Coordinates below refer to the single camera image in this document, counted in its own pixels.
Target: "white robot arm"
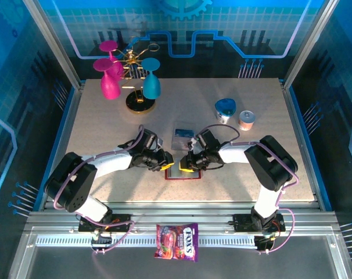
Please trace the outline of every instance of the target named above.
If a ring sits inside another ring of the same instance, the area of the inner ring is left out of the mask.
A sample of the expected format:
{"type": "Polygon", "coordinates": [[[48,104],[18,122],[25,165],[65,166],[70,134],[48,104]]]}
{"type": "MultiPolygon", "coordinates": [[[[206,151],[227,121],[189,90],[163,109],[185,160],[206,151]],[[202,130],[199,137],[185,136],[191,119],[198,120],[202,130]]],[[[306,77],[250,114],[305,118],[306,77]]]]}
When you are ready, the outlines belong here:
{"type": "Polygon", "coordinates": [[[284,185],[292,175],[281,165],[285,164],[293,173],[297,171],[295,160],[270,135],[260,140],[258,145],[252,142],[220,144],[210,130],[204,130],[191,141],[191,151],[181,159],[180,170],[208,170],[210,163],[249,163],[260,184],[257,202],[252,207],[252,222],[257,230],[262,230],[276,216],[277,201],[284,185]],[[275,154],[281,161],[269,161],[272,157],[265,149],[275,154]]]}
{"type": "Polygon", "coordinates": [[[108,222],[110,217],[106,217],[110,216],[112,211],[89,195],[93,181],[111,172],[137,166],[147,167],[152,171],[167,169],[174,163],[173,157],[164,151],[161,145],[162,140],[158,139],[155,133],[144,129],[135,140],[118,146],[114,151],[82,157],[70,152],[49,177],[45,192],[57,199],[57,203],[68,212],[75,212],[95,222],[108,222]],[[137,144],[129,148],[128,144],[131,142],[137,144]],[[76,174],[66,183],[69,175],[79,165],[81,167],[76,174]]]}

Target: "gold stand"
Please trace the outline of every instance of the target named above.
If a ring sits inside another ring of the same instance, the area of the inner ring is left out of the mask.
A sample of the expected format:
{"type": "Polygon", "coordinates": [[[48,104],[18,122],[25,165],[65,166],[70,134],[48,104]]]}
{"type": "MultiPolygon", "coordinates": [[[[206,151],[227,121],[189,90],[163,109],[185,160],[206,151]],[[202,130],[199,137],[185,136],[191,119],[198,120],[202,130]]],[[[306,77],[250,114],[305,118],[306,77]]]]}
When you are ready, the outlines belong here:
{"type": "Polygon", "coordinates": [[[128,94],[125,99],[127,108],[136,114],[150,112],[155,106],[155,100],[146,99],[142,94],[142,88],[128,94]]]}

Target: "fox's candy bag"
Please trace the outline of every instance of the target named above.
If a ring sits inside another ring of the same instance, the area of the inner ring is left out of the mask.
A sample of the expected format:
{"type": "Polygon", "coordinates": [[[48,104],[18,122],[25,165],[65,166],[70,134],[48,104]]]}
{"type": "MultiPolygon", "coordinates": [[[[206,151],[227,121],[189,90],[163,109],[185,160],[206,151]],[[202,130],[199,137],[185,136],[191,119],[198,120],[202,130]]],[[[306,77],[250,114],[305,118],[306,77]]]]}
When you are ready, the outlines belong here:
{"type": "Polygon", "coordinates": [[[154,257],[175,260],[198,260],[198,224],[157,225],[157,251],[154,257]]]}

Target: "table surface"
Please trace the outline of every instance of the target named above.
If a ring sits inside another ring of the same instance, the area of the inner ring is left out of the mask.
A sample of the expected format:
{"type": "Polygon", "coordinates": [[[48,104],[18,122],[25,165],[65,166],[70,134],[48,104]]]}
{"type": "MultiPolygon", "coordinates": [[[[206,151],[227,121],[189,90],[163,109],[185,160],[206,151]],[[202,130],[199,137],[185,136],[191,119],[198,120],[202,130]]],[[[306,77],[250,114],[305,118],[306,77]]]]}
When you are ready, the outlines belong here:
{"type": "MultiPolygon", "coordinates": [[[[171,150],[176,121],[192,123],[199,132],[209,124],[218,123],[214,104],[232,98],[237,112],[229,120],[238,127],[238,116],[251,110],[256,122],[250,131],[241,131],[238,141],[259,140],[272,135],[293,156],[299,170],[300,184],[288,189],[283,201],[313,201],[314,196],[301,158],[280,83],[276,78],[175,78],[160,79],[161,97],[155,108],[143,115],[130,112],[125,98],[132,91],[122,89],[113,101],[105,99],[100,80],[87,80],[78,107],[67,152],[93,155],[114,149],[137,136],[138,126],[155,132],[163,139],[163,147],[171,150]]],[[[132,85],[141,85],[131,80],[132,85]]],[[[235,132],[225,127],[211,129],[220,142],[230,140],[235,132]]],[[[164,172],[131,168],[116,171],[95,180],[91,195],[101,201],[255,201],[259,182],[249,164],[226,164],[219,170],[203,173],[200,180],[170,181],[164,172]]]]}

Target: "white container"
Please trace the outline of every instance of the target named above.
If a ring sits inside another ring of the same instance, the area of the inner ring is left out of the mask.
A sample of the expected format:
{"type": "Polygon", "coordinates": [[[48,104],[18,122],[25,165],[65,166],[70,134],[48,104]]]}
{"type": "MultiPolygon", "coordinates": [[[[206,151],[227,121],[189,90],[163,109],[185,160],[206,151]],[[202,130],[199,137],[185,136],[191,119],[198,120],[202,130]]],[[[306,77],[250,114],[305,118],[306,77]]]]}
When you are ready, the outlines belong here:
{"type": "Polygon", "coordinates": [[[239,115],[238,125],[242,131],[251,130],[253,123],[255,122],[256,116],[249,110],[244,110],[239,115]]]}
{"type": "Polygon", "coordinates": [[[216,118],[221,124],[227,124],[231,116],[222,115],[218,110],[216,110],[216,118]]]}

